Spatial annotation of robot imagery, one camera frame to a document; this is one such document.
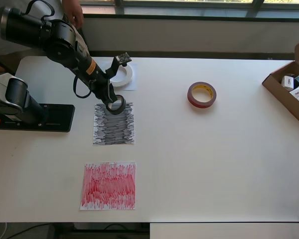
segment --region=red scribbled paper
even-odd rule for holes
[[[86,164],[81,210],[135,209],[135,163]]]

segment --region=robotic arm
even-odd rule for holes
[[[110,79],[114,77],[120,65],[126,66],[131,61],[127,53],[116,56],[111,67],[103,72],[90,56],[88,50],[76,40],[73,27],[63,20],[46,20],[54,15],[45,15],[41,19],[28,15],[32,5],[38,0],[32,0],[25,13],[17,8],[0,8],[0,37],[4,40],[18,43],[31,48],[41,48],[52,61],[62,64],[75,74],[73,91],[76,94],[76,81],[80,79],[96,98],[102,100],[107,110],[117,115],[121,113],[126,101],[120,95],[115,95]],[[113,109],[112,103],[121,100],[118,108]]]

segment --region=paper sheet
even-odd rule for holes
[[[126,103],[125,110],[112,115],[105,104],[96,104],[94,110],[93,145],[134,143],[133,103]]]
[[[135,209],[135,173],[134,162],[86,164],[80,209]]]

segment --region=floor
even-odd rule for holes
[[[22,230],[27,228],[39,225],[42,223],[8,223],[7,230],[2,239],[6,239],[9,236],[16,234]],[[111,223],[74,223],[75,228],[79,230],[104,230]],[[141,223],[121,223],[128,230],[134,231],[149,231],[149,224],[141,224]],[[4,223],[0,223],[0,236],[4,231]],[[62,239],[71,239],[71,238],[79,238],[79,239],[87,239],[87,238],[107,238],[107,239],[144,239],[148,237],[144,237],[144,235],[132,235],[132,236],[122,236],[120,233],[115,233],[115,231],[122,232],[124,228],[119,225],[112,225],[106,230],[106,234],[97,232],[97,233],[81,233],[79,235],[70,235],[70,236],[62,236]],[[24,232],[20,235],[13,237],[13,239],[54,239],[54,228],[52,226],[42,226],[31,229],[27,232]]]

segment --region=window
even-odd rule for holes
[[[80,0],[82,5],[111,5],[118,15],[283,18],[299,21],[299,0]]]
[[[289,4],[299,4],[299,0],[265,0],[264,3],[289,3]]]

